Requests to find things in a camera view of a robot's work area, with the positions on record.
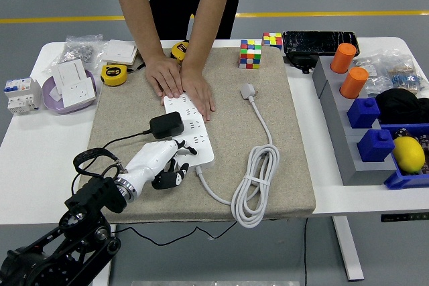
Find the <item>person's right hand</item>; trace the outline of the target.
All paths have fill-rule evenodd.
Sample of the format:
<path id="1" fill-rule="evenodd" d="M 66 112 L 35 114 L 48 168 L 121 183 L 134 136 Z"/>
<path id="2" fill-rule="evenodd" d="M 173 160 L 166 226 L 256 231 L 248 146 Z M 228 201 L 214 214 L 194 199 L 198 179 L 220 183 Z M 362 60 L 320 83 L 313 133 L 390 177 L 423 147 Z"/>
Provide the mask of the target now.
<path id="1" fill-rule="evenodd" d="M 180 65 L 163 54 L 144 59 L 145 77 L 157 96 L 178 98 L 183 93 Z"/>

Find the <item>person's left hand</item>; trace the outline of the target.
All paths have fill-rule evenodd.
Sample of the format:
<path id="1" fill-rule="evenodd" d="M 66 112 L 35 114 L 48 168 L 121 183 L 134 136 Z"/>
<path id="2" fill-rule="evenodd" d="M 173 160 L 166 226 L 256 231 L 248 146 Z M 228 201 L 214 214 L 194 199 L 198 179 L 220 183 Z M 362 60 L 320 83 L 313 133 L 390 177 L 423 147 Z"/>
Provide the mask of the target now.
<path id="1" fill-rule="evenodd" d="M 206 123 L 215 112 L 215 100 L 209 83 L 202 75 L 202 69 L 183 64 L 181 67 L 182 88 L 194 103 Z"/>

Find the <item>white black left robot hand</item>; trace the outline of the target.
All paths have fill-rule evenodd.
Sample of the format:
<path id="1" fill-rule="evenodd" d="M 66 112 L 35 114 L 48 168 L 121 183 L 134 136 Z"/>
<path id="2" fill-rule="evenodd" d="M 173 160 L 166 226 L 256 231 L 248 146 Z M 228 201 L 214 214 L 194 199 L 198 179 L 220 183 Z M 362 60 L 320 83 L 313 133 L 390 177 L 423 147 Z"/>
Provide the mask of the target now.
<path id="1" fill-rule="evenodd" d="M 118 175 L 117 187 L 128 203 L 135 201 L 149 182 L 156 190 L 175 188 L 182 183 L 189 164 L 183 163 L 176 169 L 175 155 L 185 148 L 191 155 L 198 152 L 185 140 L 158 141 L 145 144 L 125 167 L 126 172 Z"/>

